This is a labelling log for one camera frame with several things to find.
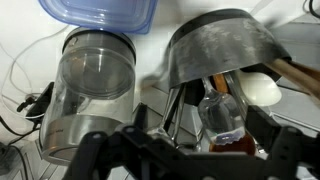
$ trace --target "plastic container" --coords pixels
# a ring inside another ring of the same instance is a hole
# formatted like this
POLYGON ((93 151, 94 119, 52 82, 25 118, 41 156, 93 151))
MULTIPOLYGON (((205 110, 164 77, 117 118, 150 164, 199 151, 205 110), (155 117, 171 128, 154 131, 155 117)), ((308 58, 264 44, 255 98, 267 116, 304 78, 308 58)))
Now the plastic container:
POLYGON ((82 137, 130 123, 135 50, 123 34, 78 28, 67 37, 41 127, 42 155, 67 165, 82 137))
POLYGON ((204 134, 216 145, 231 144, 245 135, 243 119, 234 98, 217 92, 208 78, 203 78, 205 96, 198 106, 204 134))
POLYGON ((149 32, 158 0, 39 0, 59 21, 111 32, 149 32))

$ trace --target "glass jar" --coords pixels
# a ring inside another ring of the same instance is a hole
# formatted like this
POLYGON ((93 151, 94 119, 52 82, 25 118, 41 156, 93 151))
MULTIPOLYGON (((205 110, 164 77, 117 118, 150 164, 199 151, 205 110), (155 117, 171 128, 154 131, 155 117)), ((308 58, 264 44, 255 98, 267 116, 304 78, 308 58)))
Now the glass jar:
POLYGON ((123 34, 78 28, 66 38, 41 127, 44 158, 67 165, 82 137, 130 123, 135 49, 123 34))

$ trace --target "blue plastic lid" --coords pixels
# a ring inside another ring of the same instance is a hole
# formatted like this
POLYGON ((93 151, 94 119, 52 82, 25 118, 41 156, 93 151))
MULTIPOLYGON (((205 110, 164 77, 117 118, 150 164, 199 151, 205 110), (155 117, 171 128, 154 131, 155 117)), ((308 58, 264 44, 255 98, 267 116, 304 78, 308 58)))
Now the blue plastic lid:
POLYGON ((157 0, 39 0, 59 21, 92 29, 145 34, 157 0))

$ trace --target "wooden utensil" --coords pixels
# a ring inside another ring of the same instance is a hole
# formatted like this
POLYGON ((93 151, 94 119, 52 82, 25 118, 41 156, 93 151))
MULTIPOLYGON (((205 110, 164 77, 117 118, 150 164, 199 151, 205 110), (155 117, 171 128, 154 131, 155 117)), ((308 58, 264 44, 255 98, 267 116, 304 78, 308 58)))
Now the wooden utensil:
POLYGON ((216 84, 217 91, 221 93, 228 93, 228 85, 226 80, 224 79, 224 75, 216 74, 216 75, 213 75, 212 77, 213 77, 214 83, 216 84))
POLYGON ((311 76, 313 79, 315 79, 315 80, 320 82, 320 71, 319 70, 316 70, 316 69, 313 69, 311 67, 299 64, 299 63, 294 62, 294 61, 291 61, 290 64, 293 67, 299 69, 300 71, 304 72, 305 74, 311 76))
POLYGON ((265 65, 320 100, 320 82, 313 76, 310 76, 309 73, 311 73, 311 71, 308 71, 308 75, 306 72, 297 69, 294 65, 282 59, 277 59, 265 65))

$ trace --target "white surface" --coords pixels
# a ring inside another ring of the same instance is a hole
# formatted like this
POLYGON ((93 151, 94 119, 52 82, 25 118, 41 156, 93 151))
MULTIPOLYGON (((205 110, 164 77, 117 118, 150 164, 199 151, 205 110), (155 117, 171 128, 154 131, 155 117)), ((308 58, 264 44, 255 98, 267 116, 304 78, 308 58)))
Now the white surface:
MULTIPOLYGON (((163 57, 166 46, 177 28, 186 21, 203 13, 223 8, 240 8, 251 11, 258 0, 159 0, 153 27, 148 35, 130 35, 137 50, 137 88, 135 105, 140 101, 140 90, 165 78, 166 66, 163 57)), ((65 24, 51 18, 40 7, 37 0, 0 0, 0 43, 12 57, 26 48, 35 40, 51 35, 62 29, 65 24)), ((272 1, 261 11, 255 12, 255 17, 266 25, 284 24, 304 14, 302 0, 272 1)), ((18 68, 14 71, 14 82, 26 91, 39 93, 45 86, 55 79, 61 48, 65 36, 74 27, 70 27, 63 34, 36 44, 27 51, 18 62, 32 79, 29 87, 26 77, 18 68)), ((0 86, 4 82, 12 59, 0 49, 0 86)), ((25 94, 17 91, 9 83, 5 84, 4 94, 21 102, 25 94)), ((16 105, 9 104, 14 110, 16 105)), ((16 131, 26 132, 31 123, 8 113, 0 104, 0 115, 16 131)), ((7 143, 14 138, 0 126, 0 141, 7 143)))
POLYGON ((21 175, 21 171, 19 171, 19 172, 17 173, 17 175, 13 178, 13 180, 23 180, 23 179, 22 179, 22 175, 21 175))
POLYGON ((305 126, 320 131, 320 102, 300 92, 284 88, 280 91, 283 97, 279 103, 269 107, 270 111, 288 121, 303 122, 305 126))
POLYGON ((52 174, 49 180, 61 180, 67 171, 68 167, 58 166, 57 170, 52 174))

